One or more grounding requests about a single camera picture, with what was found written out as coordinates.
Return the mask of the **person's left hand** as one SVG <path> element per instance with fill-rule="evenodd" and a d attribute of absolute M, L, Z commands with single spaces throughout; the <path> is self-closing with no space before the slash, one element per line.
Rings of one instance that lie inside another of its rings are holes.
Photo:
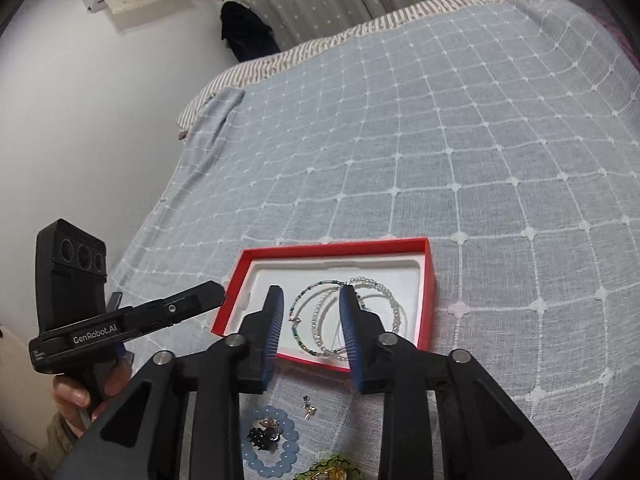
<path fill-rule="evenodd" d="M 97 405 L 92 411 L 91 419 L 95 420 L 101 415 L 108 404 L 110 404 L 119 393 L 124 390 L 131 378 L 132 366 L 127 359 L 120 359 L 115 367 L 106 376 L 103 391 L 104 401 Z M 88 408 L 91 404 L 90 393 L 72 378 L 64 375 L 58 375 L 53 378 L 52 382 L 52 399 L 58 409 L 58 412 L 66 421 L 70 430 L 80 437 L 84 434 L 87 426 L 82 421 L 80 412 Z"/>

